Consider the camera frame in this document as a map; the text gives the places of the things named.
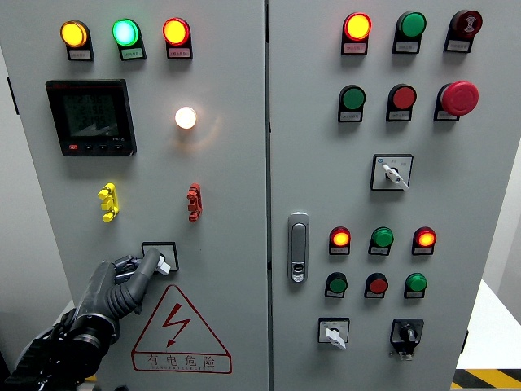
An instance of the warning sign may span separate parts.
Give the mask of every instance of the warning sign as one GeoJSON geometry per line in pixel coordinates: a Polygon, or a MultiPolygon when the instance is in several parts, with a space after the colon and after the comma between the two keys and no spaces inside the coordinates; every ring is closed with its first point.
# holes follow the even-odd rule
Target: warning sign
{"type": "Polygon", "coordinates": [[[132,349],[136,371],[231,373],[231,355],[177,285],[163,293],[132,349]]]}

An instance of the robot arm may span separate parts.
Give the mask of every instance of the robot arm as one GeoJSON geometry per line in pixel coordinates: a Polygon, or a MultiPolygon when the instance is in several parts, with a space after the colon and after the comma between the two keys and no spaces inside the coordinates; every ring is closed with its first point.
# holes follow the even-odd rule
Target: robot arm
{"type": "Polygon", "coordinates": [[[164,256],[150,248],[141,260],[103,261],[92,274],[80,305],[35,339],[6,380],[5,390],[74,390],[99,368],[119,339],[119,319],[138,312],[154,271],[169,272],[164,256]]]}

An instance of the red terminal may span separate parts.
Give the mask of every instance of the red terminal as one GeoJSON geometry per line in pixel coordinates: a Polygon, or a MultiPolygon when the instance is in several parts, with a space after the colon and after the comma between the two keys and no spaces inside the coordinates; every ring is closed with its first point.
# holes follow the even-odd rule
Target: red terminal
{"type": "Polygon", "coordinates": [[[483,25],[483,17],[478,11],[459,11],[450,22],[454,33],[462,39],[472,39],[483,25]]]}
{"type": "Polygon", "coordinates": [[[191,212],[188,220],[191,222],[196,222],[203,213],[201,186],[198,183],[192,183],[186,198],[188,199],[188,211],[191,212]]]}
{"type": "Polygon", "coordinates": [[[428,226],[414,232],[414,242],[419,247],[432,247],[436,243],[436,233],[428,226]]]}
{"type": "Polygon", "coordinates": [[[469,81],[456,81],[441,94],[441,106],[452,116],[464,116],[474,110],[479,100],[478,87],[469,81]]]}
{"type": "Polygon", "coordinates": [[[412,87],[402,86],[392,96],[392,103],[400,110],[411,108],[416,102],[416,91],[412,87]]]}

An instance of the white wall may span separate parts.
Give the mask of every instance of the white wall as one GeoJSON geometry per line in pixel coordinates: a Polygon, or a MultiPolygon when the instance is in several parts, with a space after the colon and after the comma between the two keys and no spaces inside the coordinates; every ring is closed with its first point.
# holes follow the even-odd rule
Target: white wall
{"type": "Polygon", "coordinates": [[[12,371],[21,350],[71,300],[0,50],[0,351],[12,371]]]}

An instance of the yellow terminal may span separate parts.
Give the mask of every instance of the yellow terminal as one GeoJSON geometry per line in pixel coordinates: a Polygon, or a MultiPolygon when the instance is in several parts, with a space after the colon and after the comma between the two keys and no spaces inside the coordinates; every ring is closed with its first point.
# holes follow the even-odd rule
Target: yellow terminal
{"type": "Polygon", "coordinates": [[[103,221],[111,222],[120,211],[120,206],[117,202],[116,196],[116,185],[110,182],[107,183],[103,189],[99,191],[98,198],[102,201],[101,210],[107,211],[103,215],[103,221]]]}

